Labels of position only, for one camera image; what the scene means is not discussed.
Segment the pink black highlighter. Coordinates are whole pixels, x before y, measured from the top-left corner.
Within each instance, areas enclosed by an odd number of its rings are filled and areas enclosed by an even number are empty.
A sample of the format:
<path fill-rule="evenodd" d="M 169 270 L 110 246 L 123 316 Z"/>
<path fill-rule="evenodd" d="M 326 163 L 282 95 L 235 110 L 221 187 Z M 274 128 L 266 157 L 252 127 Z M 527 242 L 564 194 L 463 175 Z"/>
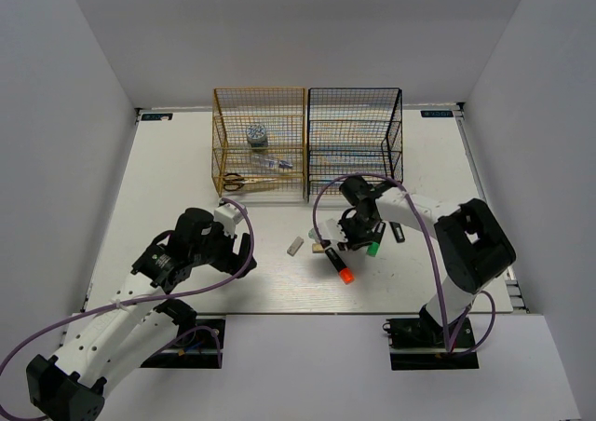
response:
<path fill-rule="evenodd" d="M 396 240 L 397 243 L 404 243 L 405 242 L 405 236 L 403 233 L 403 229 L 400 223 L 396 223 L 396 222 L 391 222 L 390 223 L 390 227 L 393 233 L 393 236 Z"/>

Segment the grey white eraser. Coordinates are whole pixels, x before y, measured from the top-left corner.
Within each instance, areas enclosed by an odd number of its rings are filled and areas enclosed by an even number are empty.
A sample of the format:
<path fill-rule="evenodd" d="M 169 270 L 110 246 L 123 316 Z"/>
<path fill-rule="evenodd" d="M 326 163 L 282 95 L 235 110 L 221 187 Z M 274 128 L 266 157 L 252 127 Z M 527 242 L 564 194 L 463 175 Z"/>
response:
<path fill-rule="evenodd" d="M 289 256 L 294 256 L 302 248 L 304 242 L 302 237 L 297 237 L 287 249 L 287 254 Z"/>

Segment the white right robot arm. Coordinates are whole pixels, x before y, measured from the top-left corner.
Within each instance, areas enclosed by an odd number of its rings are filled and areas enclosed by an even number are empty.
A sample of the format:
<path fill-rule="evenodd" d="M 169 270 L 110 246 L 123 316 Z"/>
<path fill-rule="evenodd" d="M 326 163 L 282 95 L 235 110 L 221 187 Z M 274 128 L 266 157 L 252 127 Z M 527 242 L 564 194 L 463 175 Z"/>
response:
<path fill-rule="evenodd" d="M 511 242 L 487 203 L 479 198 L 445 204 L 407 193 L 390 181 L 368 183 L 359 175 L 339 186 L 349 208 L 338 222 L 344 251 L 369 249 L 381 241 L 381 224 L 417 229 L 437 243 L 431 267 L 439 285 L 419 312 L 416 328 L 434 346 L 453 343 L 454 328 L 475 298 L 517 259 Z"/>

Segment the round blue white tape tin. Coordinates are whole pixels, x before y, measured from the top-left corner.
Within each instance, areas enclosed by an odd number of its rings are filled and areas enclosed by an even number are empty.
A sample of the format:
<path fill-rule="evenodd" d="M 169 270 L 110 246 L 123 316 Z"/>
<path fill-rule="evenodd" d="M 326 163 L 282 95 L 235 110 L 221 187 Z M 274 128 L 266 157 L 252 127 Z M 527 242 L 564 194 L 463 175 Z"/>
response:
<path fill-rule="evenodd" d="M 266 148 L 268 146 L 267 128 L 263 124 L 251 124 L 246 128 L 246 139 L 253 149 Z"/>

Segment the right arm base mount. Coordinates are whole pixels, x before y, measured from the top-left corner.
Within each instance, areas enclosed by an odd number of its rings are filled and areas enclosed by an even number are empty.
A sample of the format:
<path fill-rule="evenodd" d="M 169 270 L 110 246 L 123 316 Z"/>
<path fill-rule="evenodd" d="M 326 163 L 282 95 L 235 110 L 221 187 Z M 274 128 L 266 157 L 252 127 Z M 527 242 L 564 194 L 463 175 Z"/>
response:
<path fill-rule="evenodd" d="M 469 318 L 466 318 L 454 342 L 454 350 L 445 349 L 442 334 L 425 332 L 418 318 L 387 319 L 383 331 L 388 339 L 392 371 L 478 370 L 476 352 L 464 352 L 476 344 Z"/>

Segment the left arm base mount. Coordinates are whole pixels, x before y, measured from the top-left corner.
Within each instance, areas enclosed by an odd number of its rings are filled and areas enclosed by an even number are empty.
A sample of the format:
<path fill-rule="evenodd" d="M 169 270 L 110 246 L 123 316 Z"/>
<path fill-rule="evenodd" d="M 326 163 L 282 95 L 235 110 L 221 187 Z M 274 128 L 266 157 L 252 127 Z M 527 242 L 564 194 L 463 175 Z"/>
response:
<path fill-rule="evenodd" d="M 224 358 L 225 318 L 197 319 L 206 326 L 145 360 L 145 369 L 217 370 Z"/>

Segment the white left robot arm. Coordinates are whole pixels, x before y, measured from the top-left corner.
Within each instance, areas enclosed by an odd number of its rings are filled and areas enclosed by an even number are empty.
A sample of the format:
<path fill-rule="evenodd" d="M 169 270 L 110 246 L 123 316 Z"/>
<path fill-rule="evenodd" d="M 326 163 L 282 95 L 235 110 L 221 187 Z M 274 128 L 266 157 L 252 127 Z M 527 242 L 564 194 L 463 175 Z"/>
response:
<path fill-rule="evenodd" d="M 254 234 L 237 236 L 246 208 L 224 199 L 214 211 L 188 208 L 133 263 L 105 309 L 89 310 L 84 329 L 49 358 L 26 368 L 29 397 L 50 420 L 94 420 L 131 371 L 171 345 L 191 343 L 197 312 L 175 291 L 208 265 L 233 278 L 256 266 Z"/>

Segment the black handled scissors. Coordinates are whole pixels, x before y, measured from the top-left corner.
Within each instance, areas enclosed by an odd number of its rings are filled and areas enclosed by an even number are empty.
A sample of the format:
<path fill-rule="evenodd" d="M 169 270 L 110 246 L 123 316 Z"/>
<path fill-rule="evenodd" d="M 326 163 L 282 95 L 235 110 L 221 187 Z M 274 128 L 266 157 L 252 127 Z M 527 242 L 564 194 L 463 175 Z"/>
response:
<path fill-rule="evenodd" d="M 226 173 L 223 177 L 223 190 L 227 192 L 236 192 L 245 186 L 272 183 L 275 178 L 248 178 L 238 173 Z"/>

